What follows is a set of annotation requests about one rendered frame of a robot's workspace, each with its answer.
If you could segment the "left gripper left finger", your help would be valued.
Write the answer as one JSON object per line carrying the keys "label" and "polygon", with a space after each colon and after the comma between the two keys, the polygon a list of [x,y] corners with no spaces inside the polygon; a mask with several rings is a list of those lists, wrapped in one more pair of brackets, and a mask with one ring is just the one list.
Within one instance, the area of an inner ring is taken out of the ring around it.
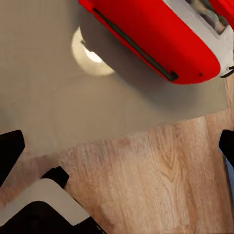
{"label": "left gripper left finger", "polygon": [[25,148],[21,130],[0,135],[0,187]]}

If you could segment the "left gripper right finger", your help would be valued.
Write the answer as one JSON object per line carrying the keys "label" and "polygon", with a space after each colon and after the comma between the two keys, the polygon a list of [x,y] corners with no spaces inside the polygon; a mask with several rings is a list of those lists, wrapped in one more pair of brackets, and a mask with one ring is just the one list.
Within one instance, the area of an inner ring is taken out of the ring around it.
{"label": "left gripper right finger", "polygon": [[234,168],[234,131],[222,131],[219,147]]}

